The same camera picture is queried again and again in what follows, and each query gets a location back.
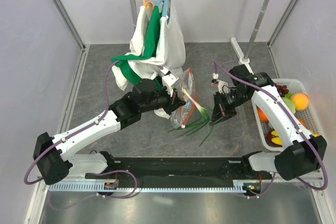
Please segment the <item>clear zip top bag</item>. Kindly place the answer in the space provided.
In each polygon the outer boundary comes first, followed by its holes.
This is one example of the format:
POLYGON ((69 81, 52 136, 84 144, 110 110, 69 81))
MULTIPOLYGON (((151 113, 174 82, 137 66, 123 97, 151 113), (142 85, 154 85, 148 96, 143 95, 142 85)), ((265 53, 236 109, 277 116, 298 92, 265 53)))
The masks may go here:
POLYGON ((181 91, 179 92, 179 96, 186 102, 186 105, 185 105, 184 113, 182 116, 171 116, 170 117, 171 125, 173 126, 173 128, 177 128, 181 126, 182 123, 186 123, 186 122, 188 123, 190 121, 189 118, 192 115, 193 110, 194 110, 192 102, 185 95, 182 94, 182 88, 186 89, 187 92, 192 96, 192 98, 197 100, 196 84, 195 84, 194 75, 193 75, 191 68, 186 69, 182 73, 181 78, 182 78, 182 83, 181 83, 181 91))

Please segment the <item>green onion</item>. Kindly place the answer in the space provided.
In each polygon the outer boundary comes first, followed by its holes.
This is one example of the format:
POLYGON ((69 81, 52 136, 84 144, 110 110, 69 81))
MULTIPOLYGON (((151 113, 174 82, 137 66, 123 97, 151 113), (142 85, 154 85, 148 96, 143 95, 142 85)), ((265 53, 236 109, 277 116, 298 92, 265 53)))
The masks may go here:
POLYGON ((199 113, 199 117, 190 123, 182 123, 181 126, 169 131, 181 131, 182 133, 179 135, 179 137, 190 136, 203 129, 206 125, 210 123, 211 120, 208 112, 212 112, 211 109, 203 107, 194 98, 192 98, 192 96, 187 92, 186 89, 182 88, 182 94, 185 95, 192 102, 193 107, 197 109, 199 113))

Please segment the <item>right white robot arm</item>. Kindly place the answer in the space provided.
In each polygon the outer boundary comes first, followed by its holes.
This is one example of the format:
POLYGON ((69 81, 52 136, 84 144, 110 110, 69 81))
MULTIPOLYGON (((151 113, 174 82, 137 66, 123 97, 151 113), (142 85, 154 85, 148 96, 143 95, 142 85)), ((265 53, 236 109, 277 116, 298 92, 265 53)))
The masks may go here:
POLYGON ((243 66, 224 71, 232 80, 234 88, 228 92, 219 90, 214 94, 214 108, 210 124, 215 125, 231 119, 236 108, 252 101, 265 114, 278 133, 281 152, 253 152, 244 156, 240 166, 241 174, 254 178, 259 171, 272 172, 284 180, 321 169, 324 180, 328 179, 323 157, 327 142, 323 136, 314 136, 286 106, 273 80, 265 72, 252 74, 243 66))

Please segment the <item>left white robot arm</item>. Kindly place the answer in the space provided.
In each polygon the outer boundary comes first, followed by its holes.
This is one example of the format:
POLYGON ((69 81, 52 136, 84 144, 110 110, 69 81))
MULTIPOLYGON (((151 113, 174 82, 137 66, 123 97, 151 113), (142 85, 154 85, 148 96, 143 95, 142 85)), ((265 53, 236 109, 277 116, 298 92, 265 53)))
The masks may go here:
POLYGON ((158 91, 154 80, 143 79, 95 118, 54 136, 47 132, 39 135, 33 164, 37 166, 41 180, 47 185, 62 181, 75 168, 70 159, 78 151, 136 123, 143 113, 162 109, 171 115, 184 106, 186 102, 182 99, 182 86, 171 76, 163 77, 162 82, 163 88, 158 91))

